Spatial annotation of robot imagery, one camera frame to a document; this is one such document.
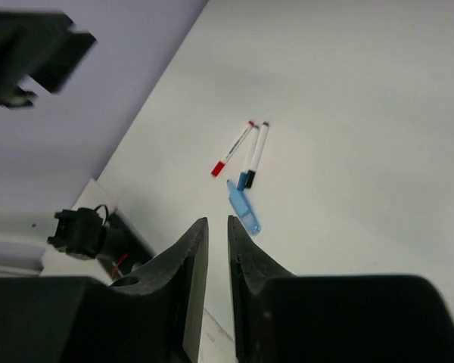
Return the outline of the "red capped white pen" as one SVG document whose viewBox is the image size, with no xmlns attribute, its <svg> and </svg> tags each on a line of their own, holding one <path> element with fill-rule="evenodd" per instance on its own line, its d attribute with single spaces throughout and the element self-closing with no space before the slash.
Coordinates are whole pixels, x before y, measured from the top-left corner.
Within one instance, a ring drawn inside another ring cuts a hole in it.
<svg viewBox="0 0 454 363">
<path fill-rule="evenodd" d="M 228 161 L 230 161 L 234 153 L 237 151 L 237 149 L 249 135 L 254 126 L 255 122 L 253 120 L 249 120 L 247 122 L 246 126 L 242 129 L 241 133 L 235 138 L 235 140 L 229 146 L 227 152 L 224 153 L 224 155 L 219 159 L 217 164 L 213 167 L 212 171 L 210 172 L 210 174 L 214 178 L 216 178 L 221 173 L 225 165 L 228 163 Z"/>
</svg>

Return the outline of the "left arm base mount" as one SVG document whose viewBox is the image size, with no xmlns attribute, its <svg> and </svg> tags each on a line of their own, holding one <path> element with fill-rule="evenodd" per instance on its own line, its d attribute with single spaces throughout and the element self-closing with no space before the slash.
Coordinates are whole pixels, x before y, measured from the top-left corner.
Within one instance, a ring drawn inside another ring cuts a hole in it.
<svg viewBox="0 0 454 363">
<path fill-rule="evenodd" d="M 47 239 L 58 252 L 75 259 L 98 260 L 116 281 L 154 258 L 154 252 L 122 216 L 101 204 L 94 209 L 63 209 L 54 214 L 58 224 Z"/>
</svg>

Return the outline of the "black capped white pen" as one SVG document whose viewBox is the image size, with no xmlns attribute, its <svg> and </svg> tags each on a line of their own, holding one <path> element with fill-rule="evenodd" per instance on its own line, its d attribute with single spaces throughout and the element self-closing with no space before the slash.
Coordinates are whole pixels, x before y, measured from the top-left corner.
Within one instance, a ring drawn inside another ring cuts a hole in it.
<svg viewBox="0 0 454 363">
<path fill-rule="evenodd" d="M 247 181 L 245 183 L 245 188 L 250 189 L 253 185 L 253 180 L 257 173 L 258 166 L 260 164 L 260 159 L 262 156 L 263 148 L 266 143 L 267 135 L 269 132 L 269 123 L 264 122 L 260 126 L 260 131 L 257 137 L 257 142 L 254 148 L 253 156 L 250 161 L 250 165 L 247 171 Z"/>
</svg>

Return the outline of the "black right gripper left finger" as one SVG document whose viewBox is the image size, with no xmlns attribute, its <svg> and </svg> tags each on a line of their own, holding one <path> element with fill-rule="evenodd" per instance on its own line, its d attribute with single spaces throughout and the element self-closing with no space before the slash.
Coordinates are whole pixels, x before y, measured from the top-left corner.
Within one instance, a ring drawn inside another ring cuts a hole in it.
<svg viewBox="0 0 454 363">
<path fill-rule="evenodd" d="M 0 278 L 0 362 L 196 362 L 209 228 L 111 285 L 94 278 Z"/>
</svg>

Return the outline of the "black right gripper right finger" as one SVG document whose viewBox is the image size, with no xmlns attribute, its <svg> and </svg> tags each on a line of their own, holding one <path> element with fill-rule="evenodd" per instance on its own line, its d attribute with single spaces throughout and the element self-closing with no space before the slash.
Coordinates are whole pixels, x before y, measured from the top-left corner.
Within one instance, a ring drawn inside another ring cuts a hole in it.
<svg viewBox="0 0 454 363">
<path fill-rule="evenodd" d="M 239 362 L 454 362 L 454 321 L 417 275 L 297 276 L 227 222 Z"/>
</svg>

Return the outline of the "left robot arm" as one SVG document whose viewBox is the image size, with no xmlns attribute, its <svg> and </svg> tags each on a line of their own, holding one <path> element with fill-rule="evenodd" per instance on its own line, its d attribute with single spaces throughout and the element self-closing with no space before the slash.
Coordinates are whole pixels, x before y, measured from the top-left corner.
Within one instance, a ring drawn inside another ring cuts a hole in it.
<svg viewBox="0 0 454 363">
<path fill-rule="evenodd" d="M 37 94 L 20 87 L 27 77 L 57 94 L 67 83 L 96 38 L 74 30 L 60 11 L 0 9 L 0 107 L 28 108 Z"/>
</svg>

